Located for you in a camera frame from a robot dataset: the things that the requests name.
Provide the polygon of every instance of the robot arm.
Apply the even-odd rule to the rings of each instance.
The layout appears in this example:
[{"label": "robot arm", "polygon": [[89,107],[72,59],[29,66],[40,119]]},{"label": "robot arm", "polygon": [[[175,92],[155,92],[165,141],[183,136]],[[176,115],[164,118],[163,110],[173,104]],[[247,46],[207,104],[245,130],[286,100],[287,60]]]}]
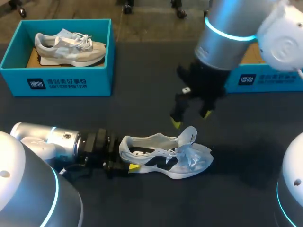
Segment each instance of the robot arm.
[{"label": "robot arm", "polygon": [[200,98],[200,115],[206,118],[215,102],[226,94],[224,85],[238,67],[251,42],[258,39],[263,59],[279,71],[298,71],[303,13],[288,0],[218,0],[205,18],[205,30],[195,49],[196,61],[189,69],[179,66],[178,76],[187,85],[176,94],[171,112],[175,127],[183,120],[189,99]]}]

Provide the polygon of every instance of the logo on box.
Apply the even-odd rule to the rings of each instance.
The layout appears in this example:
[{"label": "logo on box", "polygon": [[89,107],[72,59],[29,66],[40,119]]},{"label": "logo on box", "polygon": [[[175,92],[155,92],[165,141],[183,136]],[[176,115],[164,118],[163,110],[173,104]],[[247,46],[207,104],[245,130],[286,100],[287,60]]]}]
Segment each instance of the logo on box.
[{"label": "logo on box", "polygon": [[46,89],[45,84],[41,78],[27,79],[30,89]]},{"label": "logo on box", "polygon": [[242,74],[238,85],[253,85],[255,78],[256,74]]}]

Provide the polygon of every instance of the blue shoebox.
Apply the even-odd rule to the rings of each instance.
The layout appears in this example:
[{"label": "blue shoebox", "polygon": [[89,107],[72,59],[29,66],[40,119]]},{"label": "blue shoebox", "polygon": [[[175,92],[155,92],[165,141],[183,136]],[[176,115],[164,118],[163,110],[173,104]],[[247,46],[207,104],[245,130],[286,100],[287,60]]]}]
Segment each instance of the blue shoebox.
[{"label": "blue shoebox", "polygon": [[[107,45],[104,66],[26,68],[35,35],[55,35],[62,29],[92,36]],[[24,20],[10,41],[0,72],[13,96],[109,96],[115,41],[110,19]]]},{"label": "blue shoebox", "polygon": [[225,88],[228,93],[303,91],[303,80],[297,72],[271,68],[262,59],[258,44],[253,43]]}]

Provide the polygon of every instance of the black table surface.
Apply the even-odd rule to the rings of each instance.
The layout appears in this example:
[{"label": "black table surface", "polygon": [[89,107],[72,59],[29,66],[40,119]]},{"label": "black table surface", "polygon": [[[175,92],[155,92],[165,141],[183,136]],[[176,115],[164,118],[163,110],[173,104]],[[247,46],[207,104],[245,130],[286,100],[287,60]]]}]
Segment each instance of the black table surface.
[{"label": "black table surface", "polygon": [[[118,43],[111,97],[14,98],[0,78],[0,130],[17,122],[75,130],[106,128],[144,137],[178,136],[169,119],[184,87],[175,70],[195,43]],[[0,59],[6,45],[0,46]],[[290,142],[303,131],[303,93],[230,94],[207,119],[199,102],[186,113],[196,142],[213,150],[203,173],[172,180],[160,173],[107,179],[102,170],[75,182],[84,227],[275,227],[276,180]]]}]

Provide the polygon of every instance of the sneaker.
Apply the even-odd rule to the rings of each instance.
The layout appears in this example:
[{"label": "sneaker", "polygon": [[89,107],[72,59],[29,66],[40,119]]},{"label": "sneaker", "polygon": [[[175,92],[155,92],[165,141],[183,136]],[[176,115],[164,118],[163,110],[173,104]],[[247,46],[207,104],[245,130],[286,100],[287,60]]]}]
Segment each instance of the sneaker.
[{"label": "sneaker", "polygon": [[41,56],[41,65],[86,67],[101,61],[106,54],[105,44],[93,42],[91,36],[65,29],[54,36],[36,34],[35,46]]},{"label": "sneaker", "polygon": [[209,148],[195,143],[196,136],[191,126],[177,138],[161,133],[145,138],[125,136],[119,152],[123,161],[134,164],[130,172],[161,172],[182,179],[206,170],[214,159]]}]

